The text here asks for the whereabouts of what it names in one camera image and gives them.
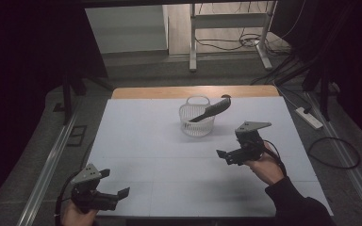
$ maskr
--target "power strip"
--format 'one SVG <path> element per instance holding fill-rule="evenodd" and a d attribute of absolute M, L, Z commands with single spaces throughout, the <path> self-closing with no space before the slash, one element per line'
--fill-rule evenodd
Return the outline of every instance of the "power strip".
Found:
<path fill-rule="evenodd" d="M 300 115 L 307 123 L 311 125 L 315 130 L 322 128 L 322 123 L 318 121 L 314 116 L 312 116 L 310 113 L 305 114 L 304 108 L 299 107 L 295 110 L 298 115 Z"/>

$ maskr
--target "person's arm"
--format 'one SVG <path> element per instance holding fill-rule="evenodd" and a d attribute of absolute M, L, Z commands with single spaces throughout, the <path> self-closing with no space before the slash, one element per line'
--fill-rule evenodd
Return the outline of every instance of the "person's arm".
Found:
<path fill-rule="evenodd" d="M 69 201 L 61 224 L 63 226 L 92 226 L 97 213 L 98 210 L 90 210 L 87 214 L 83 214 L 72 201 Z"/>
<path fill-rule="evenodd" d="M 246 161 L 257 177 L 269 185 L 265 191 L 274 202 L 277 226 L 335 226 L 325 206 L 312 198 L 303 197 L 275 160 L 264 153 L 257 161 Z"/>

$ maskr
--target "white mesh basket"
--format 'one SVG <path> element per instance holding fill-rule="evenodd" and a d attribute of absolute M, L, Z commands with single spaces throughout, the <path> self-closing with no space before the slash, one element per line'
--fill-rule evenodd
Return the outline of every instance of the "white mesh basket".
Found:
<path fill-rule="evenodd" d="M 205 98 L 207 104 L 191 104 L 191 98 Z M 211 132 L 214 124 L 214 116 L 205 118 L 198 122 L 190 122 L 191 119 L 205 113 L 205 109 L 210 106 L 210 101 L 204 95 L 194 95 L 187 99 L 184 105 L 180 106 L 179 115 L 181 121 L 181 130 L 191 137 L 204 137 Z"/>

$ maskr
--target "white tabletop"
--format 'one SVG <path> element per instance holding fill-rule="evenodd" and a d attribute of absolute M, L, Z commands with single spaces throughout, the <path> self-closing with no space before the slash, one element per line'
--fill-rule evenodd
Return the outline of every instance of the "white tabletop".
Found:
<path fill-rule="evenodd" d="M 211 103 L 221 99 L 211 98 Z M 272 217 L 266 185 L 245 166 L 228 166 L 216 150 L 239 148 L 235 129 L 245 121 L 271 122 L 259 130 L 281 154 L 288 176 L 306 197 L 322 202 L 320 183 L 282 97 L 232 98 L 206 137 L 181 131 L 178 110 L 186 99 L 108 100 L 89 163 L 111 169 L 98 190 L 130 187 L 115 211 L 122 217 Z"/>

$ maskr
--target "metal frame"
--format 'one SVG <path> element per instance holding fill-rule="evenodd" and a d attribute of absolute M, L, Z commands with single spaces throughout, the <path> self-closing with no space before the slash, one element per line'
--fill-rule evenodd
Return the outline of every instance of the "metal frame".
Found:
<path fill-rule="evenodd" d="M 195 4 L 190 4 L 190 49 L 189 70 L 196 72 L 196 29 L 208 28 L 236 28 L 236 27 L 263 27 L 260 40 L 255 41 L 255 47 L 260 55 L 266 70 L 272 69 L 272 64 L 266 53 L 265 41 L 272 22 L 272 15 L 276 2 L 273 1 L 266 13 L 244 13 L 244 14 L 218 14 L 218 15 L 196 15 Z"/>
<path fill-rule="evenodd" d="M 324 125 L 324 132 L 329 137 L 338 137 L 337 131 L 335 130 L 334 126 L 331 122 L 326 121 L 326 119 L 322 116 L 320 110 L 319 110 L 319 103 L 317 102 L 316 97 L 314 96 L 314 93 L 306 93 L 305 96 L 307 97 L 308 101 L 314 106 L 312 109 L 314 110 L 314 113 L 316 114 L 316 117 L 322 122 Z M 348 152 L 349 147 L 347 148 L 345 144 L 331 141 L 334 150 L 336 151 L 336 154 L 341 161 L 342 164 L 345 166 L 351 166 L 354 164 L 354 159 L 351 157 L 351 155 Z M 362 174 L 358 168 L 355 169 L 349 169 L 346 172 L 349 176 L 349 178 L 352 181 L 352 184 L 354 185 L 358 195 L 360 196 L 362 200 Z"/>
<path fill-rule="evenodd" d="M 51 182 L 52 176 L 55 172 L 58 160 L 63 153 L 63 149 L 66 145 L 67 139 L 72 132 L 75 120 L 78 115 L 78 109 L 81 106 L 82 97 L 76 99 L 74 103 L 73 115 L 70 117 L 68 123 L 63 126 L 61 129 L 57 140 L 55 141 L 54 147 L 49 153 L 48 158 L 46 159 L 45 165 L 41 171 L 41 174 L 38 178 L 37 183 L 35 184 L 30 197 L 28 198 L 25 209 L 21 214 L 17 226 L 32 225 L 34 222 L 35 216 L 40 209 L 43 196 L 45 195 L 46 189 Z"/>

